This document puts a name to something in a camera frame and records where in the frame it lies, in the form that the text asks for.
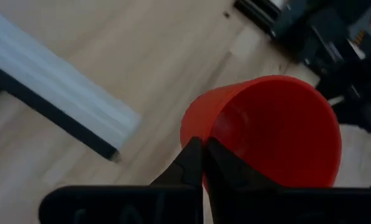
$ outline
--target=black frame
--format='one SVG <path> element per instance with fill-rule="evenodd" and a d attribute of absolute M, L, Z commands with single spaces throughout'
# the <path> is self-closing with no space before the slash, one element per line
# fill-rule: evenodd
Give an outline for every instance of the black frame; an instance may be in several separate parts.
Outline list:
<path fill-rule="evenodd" d="M 33 92 L 30 88 L 0 69 L 0 91 L 6 91 L 24 102 L 47 119 L 64 129 L 68 134 L 77 138 L 99 155 L 113 159 L 117 149 L 101 139 L 95 133 L 68 116 L 65 112 Z"/>

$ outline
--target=wooden floor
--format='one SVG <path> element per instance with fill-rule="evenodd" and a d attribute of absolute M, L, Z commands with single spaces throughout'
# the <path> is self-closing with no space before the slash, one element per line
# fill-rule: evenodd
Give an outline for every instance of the wooden floor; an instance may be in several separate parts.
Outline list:
<path fill-rule="evenodd" d="M 0 223 L 38 223 L 40 200 L 60 186 L 149 184 L 181 150 L 179 127 L 187 106 L 211 88 L 273 74 L 318 82 L 273 49 L 231 4 L 0 0 L 3 16 L 143 116 L 115 164 L 0 94 Z M 341 130 L 336 185 L 368 187 L 371 135 L 353 127 Z"/>

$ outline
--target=black equipment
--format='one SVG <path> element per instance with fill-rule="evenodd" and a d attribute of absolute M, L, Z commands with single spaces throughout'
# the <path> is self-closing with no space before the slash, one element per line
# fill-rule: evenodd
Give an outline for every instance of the black equipment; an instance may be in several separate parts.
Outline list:
<path fill-rule="evenodd" d="M 283 10 L 270 0 L 237 0 L 234 7 L 322 77 L 357 57 L 348 41 L 350 28 L 371 0 L 291 0 Z"/>
<path fill-rule="evenodd" d="M 203 223 L 202 173 L 213 222 L 371 223 L 371 189 L 289 189 L 216 139 L 193 138 L 149 186 L 72 186 L 47 195 L 49 223 Z"/>
<path fill-rule="evenodd" d="M 332 106 L 341 124 L 356 125 L 371 133 L 371 54 L 344 63 L 336 72 L 322 77 L 316 89 L 328 100 L 344 97 Z"/>

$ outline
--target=white foam block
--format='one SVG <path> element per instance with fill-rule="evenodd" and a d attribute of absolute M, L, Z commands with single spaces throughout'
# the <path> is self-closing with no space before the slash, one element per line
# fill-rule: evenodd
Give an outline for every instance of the white foam block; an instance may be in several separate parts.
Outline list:
<path fill-rule="evenodd" d="M 140 116 L 0 15 L 0 69 L 120 148 Z"/>

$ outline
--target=plastic cup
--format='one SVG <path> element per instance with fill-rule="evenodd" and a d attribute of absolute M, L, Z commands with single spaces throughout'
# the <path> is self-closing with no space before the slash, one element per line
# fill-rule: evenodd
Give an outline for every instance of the plastic cup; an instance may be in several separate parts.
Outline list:
<path fill-rule="evenodd" d="M 187 109 L 181 145 L 218 139 L 285 187 L 332 187 L 341 159 L 339 124 L 311 85 L 272 75 L 208 91 Z"/>

